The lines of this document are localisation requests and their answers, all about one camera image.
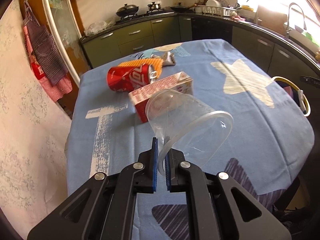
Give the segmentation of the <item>red white milk carton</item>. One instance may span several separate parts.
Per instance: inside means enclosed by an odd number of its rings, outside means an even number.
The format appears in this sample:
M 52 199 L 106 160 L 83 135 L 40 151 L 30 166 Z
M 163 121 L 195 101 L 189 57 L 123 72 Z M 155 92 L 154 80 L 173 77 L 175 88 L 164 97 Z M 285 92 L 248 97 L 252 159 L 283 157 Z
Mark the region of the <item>red white milk carton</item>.
M 136 113 L 142 123 L 148 122 L 146 105 L 149 98 L 165 89 L 193 95 L 193 79 L 185 72 L 179 72 L 130 92 L 129 100 L 135 107 Z

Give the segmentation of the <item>red crushed cola can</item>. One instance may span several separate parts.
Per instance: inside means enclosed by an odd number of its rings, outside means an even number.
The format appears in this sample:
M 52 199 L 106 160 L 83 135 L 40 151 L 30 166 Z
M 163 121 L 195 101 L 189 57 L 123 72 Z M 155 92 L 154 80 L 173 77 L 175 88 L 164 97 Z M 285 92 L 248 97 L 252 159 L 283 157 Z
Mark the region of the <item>red crushed cola can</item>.
M 157 71 L 151 64 L 140 66 L 112 67 L 107 73 L 106 81 L 115 92 L 131 92 L 156 80 Z

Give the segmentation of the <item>checkered hanging apron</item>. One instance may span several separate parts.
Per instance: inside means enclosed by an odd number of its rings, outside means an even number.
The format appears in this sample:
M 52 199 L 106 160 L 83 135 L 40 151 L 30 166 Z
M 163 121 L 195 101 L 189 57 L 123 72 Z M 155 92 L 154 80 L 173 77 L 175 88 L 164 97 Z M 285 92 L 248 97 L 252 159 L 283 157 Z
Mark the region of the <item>checkered hanging apron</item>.
M 52 34 L 40 25 L 28 0 L 24 0 L 24 8 L 23 31 L 31 70 L 47 95 L 57 102 L 73 90 L 68 69 Z

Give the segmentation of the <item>chrome kitchen faucet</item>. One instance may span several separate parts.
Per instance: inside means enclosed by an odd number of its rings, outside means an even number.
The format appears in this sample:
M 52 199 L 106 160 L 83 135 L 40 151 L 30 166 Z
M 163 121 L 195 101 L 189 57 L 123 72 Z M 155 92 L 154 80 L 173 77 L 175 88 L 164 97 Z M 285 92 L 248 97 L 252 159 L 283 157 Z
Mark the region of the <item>chrome kitchen faucet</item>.
M 289 4 L 284 28 L 285 37 L 287 39 L 289 39 L 292 30 L 297 31 L 300 34 L 307 31 L 304 11 L 297 3 L 293 2 Z

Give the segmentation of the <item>white dish rack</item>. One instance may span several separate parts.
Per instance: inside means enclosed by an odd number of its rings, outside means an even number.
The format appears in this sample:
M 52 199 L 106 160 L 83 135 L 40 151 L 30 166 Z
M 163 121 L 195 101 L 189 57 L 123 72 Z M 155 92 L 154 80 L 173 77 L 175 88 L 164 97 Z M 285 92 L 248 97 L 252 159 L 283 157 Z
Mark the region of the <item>white dish rack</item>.
M 217 15 L 222 17 L 236 16 L 237 10 L 228 7 L 222 7 L 217 0 L 208 0 L 205 5 L 197 5 L 194 8 L 196 13 Z

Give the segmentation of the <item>black gas stove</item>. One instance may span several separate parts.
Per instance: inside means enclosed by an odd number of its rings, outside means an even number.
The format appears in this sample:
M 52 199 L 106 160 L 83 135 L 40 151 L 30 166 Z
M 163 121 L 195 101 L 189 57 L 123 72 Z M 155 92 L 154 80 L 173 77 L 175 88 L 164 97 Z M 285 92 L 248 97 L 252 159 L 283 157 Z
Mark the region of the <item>black gas stove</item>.
M 170 7 L 162 7 L 160 3 L 151 2 L 147 5 L 146 10 L 138 10 L 135 13 L 131 13 L 129 15 L 120 17 L 116 21 L 116 24 L 121 24 L 131 20 L 136 20 L 138 18 L 144 18 L 152 15 L 159 15 L 159 14 L 166 14 L 166 13 L 173 13 L 173 11 L 170 9 Z

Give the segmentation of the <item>orange foam fruit net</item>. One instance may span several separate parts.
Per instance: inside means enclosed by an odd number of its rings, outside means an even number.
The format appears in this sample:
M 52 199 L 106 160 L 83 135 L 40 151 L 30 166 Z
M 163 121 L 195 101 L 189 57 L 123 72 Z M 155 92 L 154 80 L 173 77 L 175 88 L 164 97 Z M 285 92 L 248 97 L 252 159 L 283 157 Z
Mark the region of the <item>orange foam fruit net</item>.
M 151 64 L 156 71 L 156 78 L 158 79 L 162 73 L 163 60 L 160 58 L 146 58 L 146 59 L 137 59 L 131 61 L 125 61 L 118 64 L 118 67 L 138 67 L 142 64 Z

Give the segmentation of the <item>green kitchen cabinets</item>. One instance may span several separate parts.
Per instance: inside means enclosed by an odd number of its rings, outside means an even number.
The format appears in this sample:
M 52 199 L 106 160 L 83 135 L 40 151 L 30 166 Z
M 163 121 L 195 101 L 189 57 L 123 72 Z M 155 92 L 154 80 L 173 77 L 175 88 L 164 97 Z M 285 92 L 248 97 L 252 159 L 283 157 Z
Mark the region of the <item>green kitchen cabinets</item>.
M 91 67 L 175 42 L 222 39 L 268 74 L 319 79 L 319 63 L 298 42 L 256 24 L 204 14 L 166 12 L 118 21 L 80 41 Z

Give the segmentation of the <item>clear plastic cup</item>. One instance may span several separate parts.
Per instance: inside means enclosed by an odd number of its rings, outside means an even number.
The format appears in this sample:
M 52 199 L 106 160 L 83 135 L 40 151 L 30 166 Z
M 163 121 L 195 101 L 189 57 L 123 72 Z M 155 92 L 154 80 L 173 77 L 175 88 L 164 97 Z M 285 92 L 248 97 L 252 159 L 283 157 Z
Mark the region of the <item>clear plastic cup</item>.
M 228 112 L 172 89 L 149 98 L 146 116 L 158 139 L 157 168 L 162 176 L 170 149 L 183 152 L 186 161 L 203 167 L 229 137 L 234 124 Z

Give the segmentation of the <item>blue star-print tablecloth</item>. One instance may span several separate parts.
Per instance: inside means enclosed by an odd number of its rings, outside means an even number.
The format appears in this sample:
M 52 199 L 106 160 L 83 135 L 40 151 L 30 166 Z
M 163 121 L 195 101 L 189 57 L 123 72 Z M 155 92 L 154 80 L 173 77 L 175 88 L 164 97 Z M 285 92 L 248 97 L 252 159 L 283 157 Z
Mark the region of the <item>blue star-print tablecloth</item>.
M 173 49 L 176 64 L 162 77 L 185 72 L 193 80 L 193 94 L 224 118 L 192 121 L 202 107 L 156 102 L 160 123 L 141 122 L 127 92 L 110 90 L 107 74 L 118 59 L 85 73 L 80 80 L 68 137 L 67 186 L 73 193 L 93 174 L 112 175 L 134 163 L 151 147 L 171 146 L 205 172 L 226 172 L 271 209 L 298 176 L 314 143 L 308 119 L 287 92 L 262 69 L 223 40 L 185 42 Z

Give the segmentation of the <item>black wok with lid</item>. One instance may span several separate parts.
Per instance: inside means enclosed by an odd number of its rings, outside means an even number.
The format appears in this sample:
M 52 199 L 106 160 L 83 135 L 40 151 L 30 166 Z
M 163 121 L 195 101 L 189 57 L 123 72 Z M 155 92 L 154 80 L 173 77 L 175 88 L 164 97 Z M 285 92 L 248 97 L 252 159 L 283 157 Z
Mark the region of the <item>black wok with lid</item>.
M 139 7 L 134 4 L 124 4 L 123 7 L 119 8 L 116 12 L 118 17 L 124 18 L 126 16 L 135 15 L 139 11 Z

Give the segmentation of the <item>wooden cutting board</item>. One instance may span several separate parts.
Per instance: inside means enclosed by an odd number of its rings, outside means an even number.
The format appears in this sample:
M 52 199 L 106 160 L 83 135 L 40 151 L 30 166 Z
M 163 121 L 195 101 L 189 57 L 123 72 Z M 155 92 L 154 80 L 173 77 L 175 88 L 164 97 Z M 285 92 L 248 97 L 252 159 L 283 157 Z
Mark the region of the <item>wooden cutting board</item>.
M 282 36 L 286 35 L 284 23 L 287 22 L 287 15 L 282 12 L 272 11 L 263 6 L 257 8 L 258 25 L 270 29 Z

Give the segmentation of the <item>yellow-rimmed trash bin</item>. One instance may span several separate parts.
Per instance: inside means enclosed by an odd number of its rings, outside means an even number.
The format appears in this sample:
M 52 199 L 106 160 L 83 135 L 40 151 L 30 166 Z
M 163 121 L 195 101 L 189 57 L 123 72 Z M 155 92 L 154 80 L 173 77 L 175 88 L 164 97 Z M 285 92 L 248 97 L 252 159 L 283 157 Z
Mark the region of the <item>yellow-rimmed trash bin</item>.
M 303 112 L 305 117 L 308 117 L 311 114 L 311 107 L 307 97 L 304 94 L 304 91 L 295 85 L 289 79 L 286 79 L 281 76 L 274 76 L 272 80 L 276 82 L 280 87 L 282 87 L 289 96 L 295 101 L 300 110 Z

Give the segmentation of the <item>crumpled silver snack wrapper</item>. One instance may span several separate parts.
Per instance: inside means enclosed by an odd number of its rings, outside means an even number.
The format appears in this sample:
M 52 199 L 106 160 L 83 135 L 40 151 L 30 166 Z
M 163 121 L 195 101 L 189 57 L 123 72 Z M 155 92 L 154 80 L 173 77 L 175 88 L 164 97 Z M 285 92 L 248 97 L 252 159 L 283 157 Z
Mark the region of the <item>crumpled silver snack wrapper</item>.
M 151 58 L 153 59 L 162 59 L 163 60 L 163 66 L 175 66 L 176 60 L 174 57 L 174 53 L 167 51 L 163 55 L 159 56 L 156 54 L 152 54 Z

